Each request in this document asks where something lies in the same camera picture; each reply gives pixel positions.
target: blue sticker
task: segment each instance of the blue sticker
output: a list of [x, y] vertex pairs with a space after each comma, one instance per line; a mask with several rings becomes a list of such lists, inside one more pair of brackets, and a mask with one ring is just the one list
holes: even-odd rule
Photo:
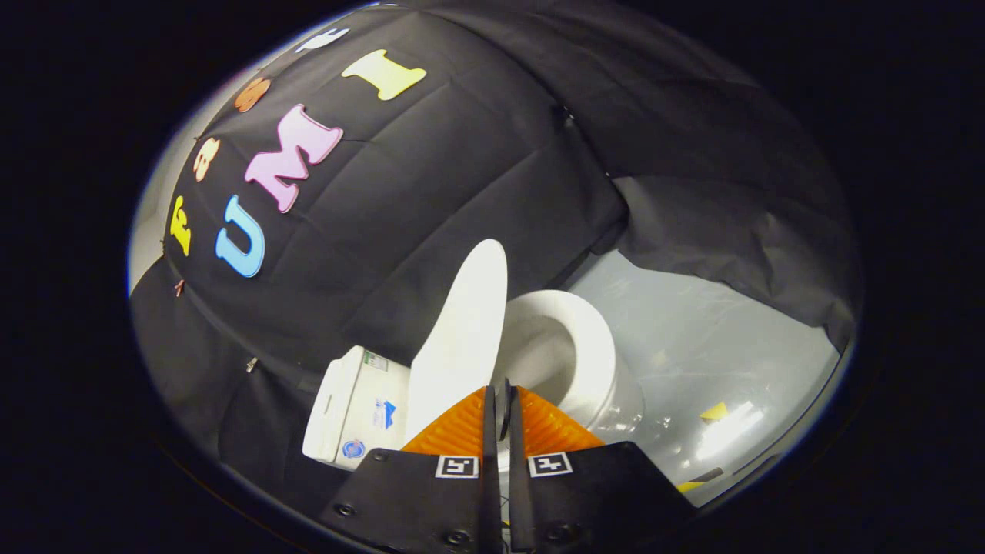
[[376, 398], [376, 410], [372, 414], [372, 423], [381, 429], [389, 429], [393, 425], [393, 412], [397, 411], [397, 406], [389, 400]]
[[366, 453], [366, 445], [362, 441], [349, 441], [342, 445], [342, 455], [345, 457], [362, 457]]

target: yellow letter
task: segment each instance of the yellow letter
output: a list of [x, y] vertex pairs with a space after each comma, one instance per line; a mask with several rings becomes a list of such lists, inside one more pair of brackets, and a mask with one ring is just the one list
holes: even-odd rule
[[358, 75], [379, 89], [377, 97], [387, 101], [413, 87], [427, 75], [424, 69], [407, 69], [386, 58], [386, 50], [376, 50], [346, 68], [343, 77]]
[[174, 199], [174, 212], [171, 214], [171, 234], [181, 244], [181, 249], [188, 255], [188, 248], [191, 246], [191, 229], [187, 229], [188, 216], [185, 215], [181, 206], [184, 205], [184, 197], [178, 196]]

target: yellow letter i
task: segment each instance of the yellow letter i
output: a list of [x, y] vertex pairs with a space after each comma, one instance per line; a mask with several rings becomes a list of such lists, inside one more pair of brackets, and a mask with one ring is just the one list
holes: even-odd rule
[[386, 50], [376, 50], [356, 60], [342, 72], [343, 77], [358, 75], [379, 90], [377, 97], [387, 101], [413, 87], [427, 75], [424, 69], [407, 69], [386, 58]]

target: letter m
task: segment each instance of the letter m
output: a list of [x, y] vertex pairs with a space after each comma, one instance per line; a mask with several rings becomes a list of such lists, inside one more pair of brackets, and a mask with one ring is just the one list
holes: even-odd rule
[[299, 151], [307, 154], [308, 162], [313, 166], [320, 164], [342, 140], [342, 129], [330, 129], [318, 123], [304, 113], [303, 104], [298, 104], [278, 123], [277, 136], [281, 139], [281, 151], [261, 152], [254, 156], [246, 168], [246, 181], [255, 180], [266, 188], [277, 200], [277, 209], [283, 214], [295, 205], [297, 185], [281, 179], [308, 177], [307, 166]]

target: toilet lid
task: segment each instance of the toilet lid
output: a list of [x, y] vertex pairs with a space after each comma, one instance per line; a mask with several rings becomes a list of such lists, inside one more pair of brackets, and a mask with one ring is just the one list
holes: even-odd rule
[[409, 441], [493, 376], [506, 309], [506, 252], [487, 239], [462, 263], [441, 314], [411, 363]]

